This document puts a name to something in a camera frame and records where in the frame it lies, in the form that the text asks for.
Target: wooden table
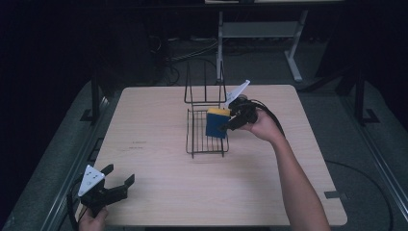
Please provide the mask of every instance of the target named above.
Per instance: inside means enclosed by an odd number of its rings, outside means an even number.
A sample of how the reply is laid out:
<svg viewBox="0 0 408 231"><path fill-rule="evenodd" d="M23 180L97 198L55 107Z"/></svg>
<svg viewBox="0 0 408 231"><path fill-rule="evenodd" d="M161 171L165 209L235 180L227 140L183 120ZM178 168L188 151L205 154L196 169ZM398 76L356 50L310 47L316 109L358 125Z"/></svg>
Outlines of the wooden table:
<svg viewBox="0 0 408 231"><path fill-rule="evenodd" d="M234 87L227 86L227 91ZM333 192L308 119L291 86L249 86L249 98L265 103L280 119L297 160L318 192L331 225L347 221ZM270 144L246 131L229 131L225 156L186 152L184 88L123 91L95 167L114 164L106 188L135 173L128 198L109 206L109 225L273 226L289 225Z"/></svg>

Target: wire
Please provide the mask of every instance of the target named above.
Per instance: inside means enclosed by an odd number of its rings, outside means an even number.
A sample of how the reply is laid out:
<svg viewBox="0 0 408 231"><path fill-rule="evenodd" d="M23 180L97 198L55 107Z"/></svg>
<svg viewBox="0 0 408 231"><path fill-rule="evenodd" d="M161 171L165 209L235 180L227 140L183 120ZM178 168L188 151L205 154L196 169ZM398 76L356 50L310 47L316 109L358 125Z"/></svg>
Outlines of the wire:
<svg viewBox="0 0 408 231"><path fill-rule="evenodd" d="M242 42L242 38L235 38L229 41L228 44L225 44L225 50L223 51L223 55L242 56L255 52L256 46L253 44L253 42L247 42L248 41L247 38L244 38L244 40L246 42Z"/></svg>
<svg viewBox="0 0 408 231"><path fill-rule="evenodd" d="M73 204L76 204L78 202L78 199L75 199ZM60 222L60 225L58 225L58 229L57 230L61 230L61 228L63 227L64 221L66 219L66 217L68 216L68 212L66 212L63 216L63 219Z"/></svg>
<svg viewBox="0 0 408 231"><path fill-rule="evenodd" d="M358 173L360 173L360 174L362 174L363 176L365 176L369 181L371 181L372 182L372 184L380 191L380 193L381 193L381 195L382 195L382 197L383 197L383 199L384 199L384 201L385 201L385 203L387 204L387 209L388 209L388 215L389 215L389 225L388 225L388 231L392 231L393 229L394 229L394 215L393 215L393 210L392 210L392 208L391 208L391 203L390 203L390 201L388 200L388 198L387 198L387 196L385 195L385 192L381 189L381 187L378 185L378 183L377 182L375 182L371 177L369 177L366 173L364 173L362 170L360 170L360 169L357 169L357 168L355 168L355 167L351 167L351 166L348 166L348 165L346 165L346 164L342 164L342 163L339 163L339 162L334 162L334 161L330 161L330 160L324 160L326 163L329 163L329 164L333 164L333 165L338 165L338 166L341 166L341 167L346 167L346 168L349 168L349 169L351 169L351 170L354 170L354 171L356 171L356 172L358 172Z"/></svg>
<svg viewBox="0 0 408 231"><path fill-rule="evenodd" d="M199 56L199 55L205 54L205 53L213 50L214 48L217 47L217 44L218 44L218 42L215 41L213 44L211 44L211 45L209 45L209 46L207 46L205 48L202 48L202 49L200 49L198 51L194 51L194 52L191 52L190 54L182 55L182 56L179 56L179 57L167 58L166 61L168 61L168 62L182 61L182 60L185 60L185 59L188 59L188 58Z"/></svg>
<svg viewBox="0 0 408 231"><path fill-rule="evenodd" d="M266 105L265 105L263 102L261 102L261 101L259 101L259 100L257 100L257 99L250 99L249 101L259 103L259 104L261 104L262 106L266 107Z"/></svg>
<svg viewBox="0 0 408 231"><path fill-rule="evenodd" d="M209 60L207 60L207 59L204 59L204 58L189 58L189 59L185 59L185 60L183 60L183 61L178 61L178 62L174 62L174 63L175 63L175 64L178 64L178 63L186 62L186 61L204 61L204 62L207 62L207 63L209 63L210 65L212 65L215 69L217 69L216 64L214 64L213 62L211 62L211 61L209 61Z"/></svg>
<svg viewBox="0 0 408 231"><path fill-rule="evenodd" d="M72 192L75 186L81 183L84 174L81 174L75 181L72 183L71 188L69 189L68 194L66 195L66 213L69 216L69 220L71 222L72 228L74 230L78 230L78 222L75 219L74 215L74 202L72 201Z"/></svg>
<svg viewBox="0 0 408 231"><path fill-rule="evenodd" d="M170 76L166 74L165 72L165 82L168 86L174 86L174 85L179 85L178 81L180 79L180 71L175 68L173 65L166 65L164 68L168 68L170 70L170 73L173 74L173 72L176 73L176 79L174 81L171 81Z"/></svg>
<svg viewBox="0 0 408 231"><path fill-rule="evenodd" d="M190 40L201 44L217 41L216 38L195 38L195 37L191 37Z"/></svg>
<svg viewBox="0 0 408 231"><path fill-rule="evenodd" d="M282 125L281 125L281 123L279 122L279 119L276 117L276 115L273 113L273 112L271 112L270 111L270 109L267 107L267 106L265 106L263 103L261 103L261 102L259 102L259 103L256 103L256 102L253 102L253 101L250 101L250 100L247 100L247 99L245 99L245 102L242 102L242 103L240 103L240 104L237 104L237 105L234 105L234 106L232 106L231 105L232 103L230 103L230 105L228 106L228 108L229 109L231 109L231 111L235 111L236 109L235 108L240 108L240 110L242 110L242 111L246 111L247 109L243 109L243 107L246 107L246 108L250 108L250 107L254 107L254 108L259 108L259 109L262 109L265 113L267 113L267 115L273 120L273 122L275 122L275 124L276 124L276 126L278 127L278 129L279 129L279 131L282 133L282 135L285 137L285 132L283 131L283 128L282 128Z"/></svg>
<svg viewBox="0 0 408 231"><path fill-rule="evenodd" d="M150 39L156 39L159 42L158 47L156 48L156 50L150 50L151 53L156 54L156 52L158 52L160 50L160 48L162 48L162 40L159 37L156 37L156 36L150 36L149 38Z"/></svg>
<svg viewBox="0 0 408 231"><path fill-rule="evenodd" d="M82 217L84 216L84 214L87 212L88 207L85 209L84 213L82 213L82 215L78 218L78 223L81 221Z"/></svg>

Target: yellow and blue object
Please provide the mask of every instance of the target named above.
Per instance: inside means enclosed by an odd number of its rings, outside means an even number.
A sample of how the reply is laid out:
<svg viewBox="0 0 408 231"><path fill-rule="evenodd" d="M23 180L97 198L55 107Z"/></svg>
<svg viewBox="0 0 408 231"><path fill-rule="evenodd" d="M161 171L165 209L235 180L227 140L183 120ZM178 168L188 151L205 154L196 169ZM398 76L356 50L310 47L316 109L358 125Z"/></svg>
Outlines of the yellow and blue object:
<svg viewBox="0 0 408 231"><path fill-rule="evenodd" d="M208 137L225 139L227 132L220 128L226 124L230 118L230 110L228 109L209 108L207 111L205 135Z"/></svg>

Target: white object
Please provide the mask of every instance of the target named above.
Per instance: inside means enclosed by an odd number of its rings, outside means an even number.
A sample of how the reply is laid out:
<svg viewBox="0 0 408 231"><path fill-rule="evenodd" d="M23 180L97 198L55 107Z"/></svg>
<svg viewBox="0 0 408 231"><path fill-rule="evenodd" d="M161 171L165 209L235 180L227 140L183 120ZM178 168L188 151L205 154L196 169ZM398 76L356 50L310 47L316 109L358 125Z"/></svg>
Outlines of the white object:
<svg viewBox="0 0 408 231"><path fill-rule="evenodd" d="M105 179L104 173L88 165L85 169L84 178L82 179L78 195L83 196L103 179Z"/></svg>
<svg viewBox="0 0 408 231"><path fill-rule="evenodd" d="M251 83L249 80L245 80L245 83L239 85L237 88L234 90L231 90L231 92L227 92L227 101L225 101L225 107L228 108L228 105L234 101L240 94L243 92L243 90L246 88L246 86Z"/></svg>
<svg viewBox="0 0 408 231"><path fill-rule="evenodd" d="M225 1L208 1L206 3L220 3ZM296 82L302 82L302 76L294 61L294 53L300 41L300 36L305 25L308 11L302 11L297 21L267 21L267 22L224 22L223 14L219 12L218 19L218 52L217 52L217 80L223 81L223 39L228 38L292 38L291 48L285 51L285 58L288 62L291 73Z"/></svg>

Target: black wire basket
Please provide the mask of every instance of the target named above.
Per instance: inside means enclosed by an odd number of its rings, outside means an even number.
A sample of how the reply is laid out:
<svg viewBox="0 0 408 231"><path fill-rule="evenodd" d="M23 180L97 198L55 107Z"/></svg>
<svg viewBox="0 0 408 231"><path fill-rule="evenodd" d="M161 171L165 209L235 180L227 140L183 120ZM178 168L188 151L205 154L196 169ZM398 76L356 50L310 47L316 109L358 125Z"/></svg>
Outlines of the black wire basket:
<svg viewBox="0 0 408 231"><path fill-rule="evenodd" d="M220 154L228 151L228 135L225 139L206 136L207 110L210 107L221 108L221 104L226 101L225 81L221 75L214 83L215 87L209 85L206 73L206 64L204 63L204 78L201 83L192 85L190 64L187 63L186 87L184 93L184 102L190 104L187 110L187 140L186 151L194 158L196 154Z"/></svg>

